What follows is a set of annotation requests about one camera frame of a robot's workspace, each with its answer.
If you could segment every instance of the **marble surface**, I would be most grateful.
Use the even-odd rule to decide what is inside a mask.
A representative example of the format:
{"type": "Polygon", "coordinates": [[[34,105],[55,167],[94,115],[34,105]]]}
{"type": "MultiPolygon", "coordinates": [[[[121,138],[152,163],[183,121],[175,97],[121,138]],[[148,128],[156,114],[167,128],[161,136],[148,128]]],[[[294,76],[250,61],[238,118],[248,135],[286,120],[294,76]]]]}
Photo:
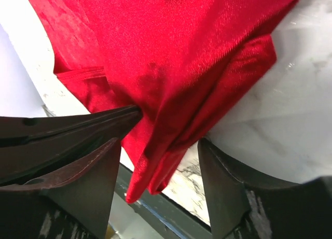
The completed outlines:
{"type": "MultiPolygon", "coordinates": [[[[87,114],[53,75],[52,47],[29,2],[0,0],[0,24],[50,111],[87,114]]],[[[331,35],[332,0],[301,0],[272,34],[277,64],[208,133],[214,144],[279,178],[332,174],[331,35]]],[[[121,163],[133,169],[124,151],[121,163]]],[[[196,144],[163,193],[209,224],[196,144]]]]}

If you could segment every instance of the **gray floor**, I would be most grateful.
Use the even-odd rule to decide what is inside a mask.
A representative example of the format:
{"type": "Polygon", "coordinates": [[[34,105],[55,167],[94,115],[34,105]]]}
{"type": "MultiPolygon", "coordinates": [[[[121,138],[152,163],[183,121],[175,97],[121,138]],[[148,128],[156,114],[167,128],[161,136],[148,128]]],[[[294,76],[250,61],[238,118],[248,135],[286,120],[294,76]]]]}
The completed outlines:
{"type": "Polygon", "coordinates": [[[112,239],[164,239],[116,193],[109,224],[118,233],[112,239]]]}

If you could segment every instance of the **red fabric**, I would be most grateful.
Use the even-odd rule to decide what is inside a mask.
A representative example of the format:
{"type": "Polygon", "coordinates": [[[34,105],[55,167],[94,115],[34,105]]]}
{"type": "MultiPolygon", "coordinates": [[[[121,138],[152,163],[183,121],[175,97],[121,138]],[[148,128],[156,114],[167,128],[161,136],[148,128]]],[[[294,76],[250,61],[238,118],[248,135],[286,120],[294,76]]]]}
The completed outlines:
{"type": "Polygon", "coordinates": [[[298,0],[30,0],[54,72],[91,112],[138,105],[127,202],[162,191],[186,149],[272,66],[298,0]]]}

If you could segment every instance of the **marble countertop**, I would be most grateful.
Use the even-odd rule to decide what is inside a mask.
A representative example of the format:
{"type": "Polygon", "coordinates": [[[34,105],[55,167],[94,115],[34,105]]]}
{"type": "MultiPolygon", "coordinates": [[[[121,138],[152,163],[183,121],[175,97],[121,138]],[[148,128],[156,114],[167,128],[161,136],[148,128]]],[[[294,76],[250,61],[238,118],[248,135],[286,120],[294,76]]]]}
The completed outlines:
{"type": "MultiPolygon", "coordinates": [[[[0,24],[47,109],[88,114],[52,73],[52,46],[29,1],[0,0],[0,24]]],[[[286,180],[332,174],[331,34],[332,0],[301,0],[272,34],[277,64],[208,133],[213,143],[286,180]]],[[[121,163],[133,170],[124,150],[121,163]]],[[[210,223],[196,144],[163,193],[210,223]]]]}

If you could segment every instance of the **red velvet fabric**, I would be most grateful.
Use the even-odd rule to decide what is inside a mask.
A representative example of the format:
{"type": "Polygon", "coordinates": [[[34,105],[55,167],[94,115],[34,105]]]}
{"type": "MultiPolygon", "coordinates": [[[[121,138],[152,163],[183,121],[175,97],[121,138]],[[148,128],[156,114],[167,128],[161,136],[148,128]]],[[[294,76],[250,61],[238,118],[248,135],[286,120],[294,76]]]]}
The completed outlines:
{"type": "Polygon", "coordinates": [[[123,140],[127,202],[162,191],[186,149],[273,65],[270,33],[298,0],[29,0],[54,73],[91,111],[138,105],[123,140]]]}

